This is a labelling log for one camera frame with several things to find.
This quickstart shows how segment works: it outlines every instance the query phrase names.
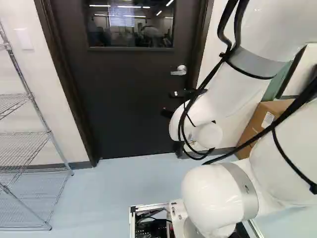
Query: door lever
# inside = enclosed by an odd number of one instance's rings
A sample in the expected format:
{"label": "door lever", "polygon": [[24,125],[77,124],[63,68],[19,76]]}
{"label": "door lever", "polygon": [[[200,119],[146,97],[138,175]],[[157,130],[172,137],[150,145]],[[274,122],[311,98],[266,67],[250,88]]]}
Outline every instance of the door lever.
{"label": "door lever", "polygon": [[183,64],[177,67],[177,71],[172,71],[170,75],[185,75],[187,74],[187,67]]}

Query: metal wire shelf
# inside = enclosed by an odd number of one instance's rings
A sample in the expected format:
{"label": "metal wire shelf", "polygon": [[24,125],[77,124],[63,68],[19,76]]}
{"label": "metal wire shelf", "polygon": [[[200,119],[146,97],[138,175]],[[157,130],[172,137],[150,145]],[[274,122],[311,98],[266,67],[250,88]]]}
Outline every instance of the metal wire shelf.
{"label": "metal wire shelf", "polygon": [[[67,168],[25,170],[10,189],[28,208],[48,222],[71,171]],[[45,230],[45,223],[0,191],[0,230]]]}
{"label": "metal wire shelf", "polygon": [[[45,128],[45,132],[0,133],[0,230],[50,230],[53,207],[74,172],[33,97],[1,21],[0,40],[0,51],[7,51],[25,89],[24,94],[0,94],[0,120],[30,100]],[[65,168],[31,171],[30,163],[48,140]]]}
{"label": "metal wire shelf", "polygon": [[4,42],[2,44],[0,44],[0,51],[7,51],[10,50],[10,44],[8,42]]}
{"label": "metal wire shelf", "polygon": [[0,183],[10,188],[49,138],[47,132],[0,133]]}
{"label": "metal wire shelf", "polygon": [[28,94],[0,94],[0,120],[29,100]]}

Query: dark brown door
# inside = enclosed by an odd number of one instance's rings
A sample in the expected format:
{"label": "dark brown door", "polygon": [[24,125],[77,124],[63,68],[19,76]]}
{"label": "dark brown door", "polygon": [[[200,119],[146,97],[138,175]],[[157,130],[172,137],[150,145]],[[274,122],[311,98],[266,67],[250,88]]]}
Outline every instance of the dark brown door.
{"label": "dark brown door", "polygon": [[[95,150],[116,158],[172,151],[163,107],[190,80],[197,0],[52,0]],[[179,65],[187,74],[171,75]]]}

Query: door frame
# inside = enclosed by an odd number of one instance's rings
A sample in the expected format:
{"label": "door frame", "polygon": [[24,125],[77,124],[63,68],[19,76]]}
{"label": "door frame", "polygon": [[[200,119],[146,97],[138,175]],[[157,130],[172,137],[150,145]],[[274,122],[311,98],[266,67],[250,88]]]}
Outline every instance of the door frame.
{"label": "door frame", "polygon": [[[188,68],[189,80],[186,81],[186,88],[196,88],[200,67],[204,55],[209,24],[214,0],[199,0],[200,11],[191,57]],[[79,96],[74,76],[70,69],[69,59],[65,54],[63,41],[61,39],[56,18],[53,13],[51,0],[34,0],[44,36],[53,59],[60,83],[69,103],[79,134],[87,151],[90,163],[97,166],[99,158],[93,150],[94,138],[87,113]]]}

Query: white robotic arm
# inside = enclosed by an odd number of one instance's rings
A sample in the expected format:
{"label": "white robotic arm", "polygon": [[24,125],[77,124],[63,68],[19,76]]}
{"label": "white robotic arm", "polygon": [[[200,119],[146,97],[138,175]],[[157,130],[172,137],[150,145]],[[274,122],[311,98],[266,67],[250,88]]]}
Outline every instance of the white robotic arm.
{"label": "white robotic arm", "polygon": [[[196,140],[205,148],[217,147],[222,139],[222,129],[212,121],[239,111],[259,91],[265,90],[270,79],[285,62],[294,58],[300,48],[317,39],[317,1],[241,2],[247,4],[244,15],[242,13],[241,33],[236,32],[241,36],[238,37],[241,44],[222,64],[208,91],[194,102],[184,120],[187,140]],[[175,141],[184,140],[182,135],[178,136],[183,111],[181,105],[170,121],[169,133]]]}
{"label": "white robotic arm", "polygon": [[[242,21],[241,44],[222,64],[208,91],[187,112],[187,140],[196,140],[206,148],[220,143],[222,129],[212,121],[239,111],[300,48],[317,39],[316,9],[315,0],[250,0]],[[178,127],[183,111],[181,105],[171,119],[173,140],[184,140]],[[312,183],[317,183],[316,119],[314,100],[276,127],[283,151]],[[272,132],[257,142],[249,159],[204,165],[188,172],[182,183],[182,198],[182,212],[206,238],[229,237],[242,220],[291,206],[317,204],[317,195],[286,162]],[[177,238],[177,234],[189,238],[184,232],[186,226],[174,229]]]}
{"label": "white robotic arm", "polygon": [[[285,154],[315,183],[316,119],[314,100],[276,128]],[[317,195],[284,160],[271,132],[257,142],[249,159],[189,171],[182,183],[182,198],[188,217],[207,238],[229,237],[243,220],[317,204]]]}

